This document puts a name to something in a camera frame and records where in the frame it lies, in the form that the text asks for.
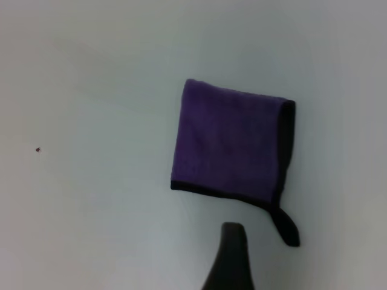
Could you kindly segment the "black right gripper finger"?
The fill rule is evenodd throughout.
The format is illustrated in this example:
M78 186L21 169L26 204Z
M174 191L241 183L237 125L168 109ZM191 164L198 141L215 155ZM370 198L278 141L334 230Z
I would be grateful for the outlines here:
M220 245L203 289L254 289L246 231L239 223L225 222Z

